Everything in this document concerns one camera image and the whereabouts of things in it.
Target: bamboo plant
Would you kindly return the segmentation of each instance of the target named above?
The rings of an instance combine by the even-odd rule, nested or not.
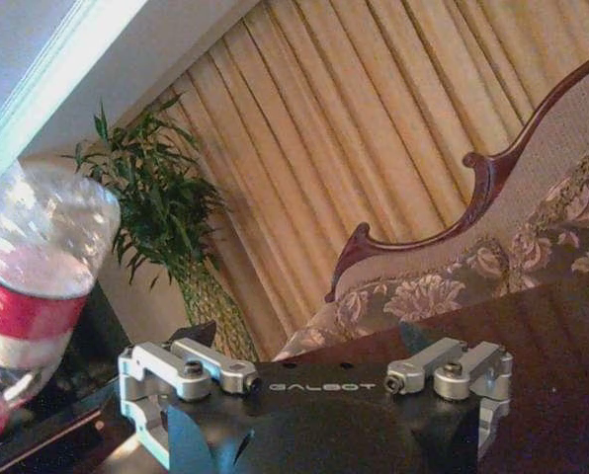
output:
[[[126,263],[129,282],[144,262],[162,266],[169,282],[180,286],[190,324],[215,320],[218,350],[256,360],[238,305],[213,275],[217,260],[209,217],[224,203],[199,172],[195,138],[164,116],[177,101],[147,109],[128,127],[112,128],[102,104],[94,116],[99,140],[88,148],[78,143],[73,155],[63,156],[119,200],[122,219],[113,251]]]

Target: wall molding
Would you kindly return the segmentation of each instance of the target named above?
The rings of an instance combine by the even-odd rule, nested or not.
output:
[[[77,0],[0,108],[0,176],[147,0]]]

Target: ceiling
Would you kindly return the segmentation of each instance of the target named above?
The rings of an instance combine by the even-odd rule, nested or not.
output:
[[[75,0],[0,0],[0,107]]]
[[[69,9],[82,1],[0,0],[0,108]],[[257,1],[147,0],[21,156],[63,150],[94,135],[100,99],[110,122],[135,116]]]

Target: water bottle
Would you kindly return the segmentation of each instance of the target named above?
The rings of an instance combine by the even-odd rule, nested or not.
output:
[[[67,170],[0,185],[0,434],[59,366],[120,220],[112,193]]]

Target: silver metal clamp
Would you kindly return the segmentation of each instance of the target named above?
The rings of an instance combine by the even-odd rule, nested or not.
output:
[[[246,395],[259,387],[255,365],[222,355],[190,339],[169,351],[152,343],[126,349],[119,356],[121,413],[134,422],[141,444],[169,469],[169,439],[157,397],[175,393],[195,402],[210,395],[215,380],[228,394]]]
[[[433,389],[445,400],[464,400],[470,392],[482,397],[480,459],[496,437],[499,420],[510,413],[513,360],[496,344],[483,342],[469,350],[463,341],[444,338],[411,358],[391,362],[384,386],[392,394],[416,393],[433,376]]]

